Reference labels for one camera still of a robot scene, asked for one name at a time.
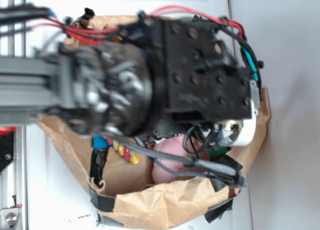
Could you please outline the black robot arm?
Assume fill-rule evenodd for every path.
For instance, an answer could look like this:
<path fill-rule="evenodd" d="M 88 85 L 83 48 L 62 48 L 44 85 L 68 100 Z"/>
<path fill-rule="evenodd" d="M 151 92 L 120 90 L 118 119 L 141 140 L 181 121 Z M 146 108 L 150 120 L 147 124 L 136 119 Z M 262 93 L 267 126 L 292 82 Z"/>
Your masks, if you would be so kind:
<path fill-rule="evenodd" d="M 231 124 L 259 112 L 255 72 L 216 37 L 218 24 L 141 17 L 95 46 L 0 59 L 0 124 L 58 117 L 80 135 L 154 139 Z"/>

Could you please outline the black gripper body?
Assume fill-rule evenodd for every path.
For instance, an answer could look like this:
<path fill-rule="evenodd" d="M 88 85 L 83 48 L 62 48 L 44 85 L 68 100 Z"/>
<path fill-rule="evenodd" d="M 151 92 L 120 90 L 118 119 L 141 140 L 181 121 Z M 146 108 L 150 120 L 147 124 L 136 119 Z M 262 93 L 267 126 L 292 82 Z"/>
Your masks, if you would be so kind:
<path fill-rule="evenodd" d="M 241 121 L 254 114 L 251 70 L 217 39 L 217 27 L 207 20 L 152 17 L 146 28 L 164 64 L 165 113 L 175 122 Z"/>

